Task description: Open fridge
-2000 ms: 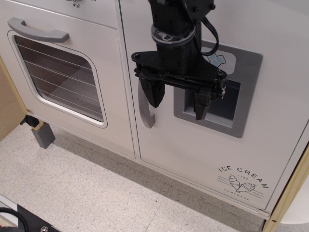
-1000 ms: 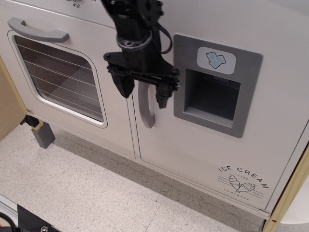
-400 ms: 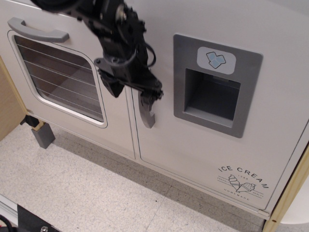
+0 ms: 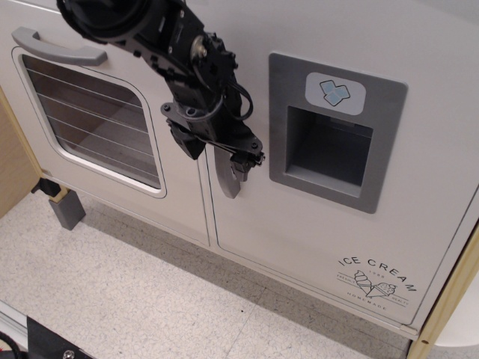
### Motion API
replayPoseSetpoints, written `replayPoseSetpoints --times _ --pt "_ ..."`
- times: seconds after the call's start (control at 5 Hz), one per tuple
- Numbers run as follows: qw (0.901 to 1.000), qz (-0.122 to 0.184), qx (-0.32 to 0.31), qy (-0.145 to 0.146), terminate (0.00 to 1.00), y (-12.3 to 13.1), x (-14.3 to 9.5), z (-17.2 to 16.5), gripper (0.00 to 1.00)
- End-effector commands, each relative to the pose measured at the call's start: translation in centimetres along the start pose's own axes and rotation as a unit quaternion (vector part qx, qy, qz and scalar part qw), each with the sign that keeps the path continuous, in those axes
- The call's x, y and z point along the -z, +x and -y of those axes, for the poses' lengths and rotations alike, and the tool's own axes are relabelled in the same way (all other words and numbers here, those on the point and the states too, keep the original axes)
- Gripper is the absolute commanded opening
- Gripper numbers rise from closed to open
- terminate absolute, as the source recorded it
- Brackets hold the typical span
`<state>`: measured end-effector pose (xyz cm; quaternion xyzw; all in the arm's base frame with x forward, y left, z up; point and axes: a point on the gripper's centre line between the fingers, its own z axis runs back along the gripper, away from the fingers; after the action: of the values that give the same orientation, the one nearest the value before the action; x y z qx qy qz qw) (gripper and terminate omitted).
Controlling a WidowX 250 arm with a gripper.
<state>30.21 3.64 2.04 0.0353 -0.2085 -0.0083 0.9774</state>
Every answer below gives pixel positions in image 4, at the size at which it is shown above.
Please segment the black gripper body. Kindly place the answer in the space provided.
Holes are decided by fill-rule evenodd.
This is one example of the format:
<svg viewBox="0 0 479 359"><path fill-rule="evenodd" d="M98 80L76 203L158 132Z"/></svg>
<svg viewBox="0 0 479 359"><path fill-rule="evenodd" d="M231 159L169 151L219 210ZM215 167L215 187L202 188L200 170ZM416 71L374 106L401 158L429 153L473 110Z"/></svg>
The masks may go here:
<svg viewBox="0 0 479 359"><path fill-rule="evenodd" d="M261 164L264 159L263 145L259 138L243 122L233 119L222 102L218 102L210 112L178 102L165 103L161 111L166 116L169 127L183 127L203 141L205 146L210 144L228 151L231 155L247 153L255 160L256 165Z"/></svg>

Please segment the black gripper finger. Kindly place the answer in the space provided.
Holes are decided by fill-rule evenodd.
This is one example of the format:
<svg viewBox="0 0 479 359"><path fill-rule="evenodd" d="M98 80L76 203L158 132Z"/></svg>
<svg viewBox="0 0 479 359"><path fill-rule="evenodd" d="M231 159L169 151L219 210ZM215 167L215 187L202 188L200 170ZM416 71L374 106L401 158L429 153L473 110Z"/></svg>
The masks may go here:
<svg viewBox="0 0 479 359"><path fill-rule="evenodd" d="M183 152L191 159L197 160L205 148L205 143L196 138L192 133L186 131L178 125L170 125L171 134L183 150Z"/></svg>
<svg viewBox="0 0 479 359"><path fill-rule="evenodd" d="M254 159L250 158L247 153L235 153L231 156L231 165L239 182L248 180L249 171L256 166Z"/></svg>

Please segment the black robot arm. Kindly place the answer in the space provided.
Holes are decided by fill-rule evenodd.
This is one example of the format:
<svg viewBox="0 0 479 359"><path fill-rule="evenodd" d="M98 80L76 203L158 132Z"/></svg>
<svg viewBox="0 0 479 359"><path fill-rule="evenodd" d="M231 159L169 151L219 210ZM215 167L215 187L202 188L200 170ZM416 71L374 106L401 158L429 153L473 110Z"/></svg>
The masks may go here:
<svg viewBox="0 0 479 359"><path fill-rule="evenodd" d="M197 159L207 144L227 152L233 174L245 182L264 159L263 145L245 125L253 109L236 79L234 53L184 1L58 1L66 23L83 38L112 44L143 58L173 96L163 114L183 152Z"/></svg>

